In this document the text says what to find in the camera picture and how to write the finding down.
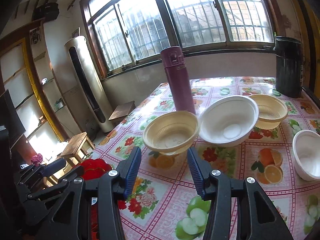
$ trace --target television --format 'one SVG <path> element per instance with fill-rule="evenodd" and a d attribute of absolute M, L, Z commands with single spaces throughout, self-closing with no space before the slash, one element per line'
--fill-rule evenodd
<path fill-rule="evenodd" d="M 9 133 L 10 149 L 25 133 L 24 128 L 16 109 L 12 103 L 9 90 L 0 96 L 0 126 L 5 126 Z"/>

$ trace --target thermos bottle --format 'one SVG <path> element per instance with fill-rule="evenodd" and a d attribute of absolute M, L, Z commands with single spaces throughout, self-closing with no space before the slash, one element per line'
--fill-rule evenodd
<path fill-rule="evenodd" d="M 176 110 L 195 114 L 189 75 L 181 47 L 164 49 L 161 51 L 161 58 Z"/>
<path fill-rule="evenodd" d="M 289 37 L 276 37 L 276 89 L 291 98 L 301 95 L 303 58 L 301 42 Z"/>

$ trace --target plastic bowl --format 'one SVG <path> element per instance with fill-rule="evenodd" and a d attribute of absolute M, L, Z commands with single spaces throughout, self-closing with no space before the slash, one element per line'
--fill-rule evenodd
<path fill-rule="evenodd" d="M 287 118 L 288 108 L 278 98 L 268 95 L 251 95 L 258 105 L 259 118 L 256 127 L 270 130 L 276 128 L 280 122 Z"/>
<path fill-rule="evenodd" d="M 222 98 L 200 116 L 200 137 L 222 147 L 244 142 L 256 124 L 259 109 L 256 102 L 244 96 Z"/>
<path fill-rule="evenodd" d="M 320 180 L 320 135 L 310 130 L 297 132 L 293 138 L 293 164 L 306 180 Z"/>
<path fill-rule="evenodd" d="M 198 134 L 197 117 L 187 111 L 176 111 L 149 123 L 143 132 L 143 142 L 153 151 L 177 155 L 187 150 Z"/>

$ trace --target purple thermos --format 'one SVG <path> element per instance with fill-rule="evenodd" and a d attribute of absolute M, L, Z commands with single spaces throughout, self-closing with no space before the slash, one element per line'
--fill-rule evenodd
<path fill-rule="evenodd" d="M 161 51 L 161 58 L 176 110 L 195 114 L 189 75 L 181 47 L 164 49 Z"/>

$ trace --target window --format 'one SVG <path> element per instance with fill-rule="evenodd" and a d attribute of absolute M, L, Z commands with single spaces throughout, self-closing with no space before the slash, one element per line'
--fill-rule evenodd
<path fill-rule="evenodd" d="M 81 5 L 88 36 L 99 48 L 94 53 L 107 67 L 103 78 L 157 60 L 170 46 L 197 52 L 274 43 L 263 0 L 82 0 Z"/>
<path fill-rule="evenodd" d="M 156 0 L 121 0 L 118 6 L 136 60 L 170 47 Z"/>
<path fill-rule="evenodd" d="M 214 0 L 168 0 L 182 47 L 226 41 Z"/>
<path fill-rule="evenodd" d="M 262 0 L 219 0 L 227 15 L 231 41 L 273 42 L 270 20 Z"/>

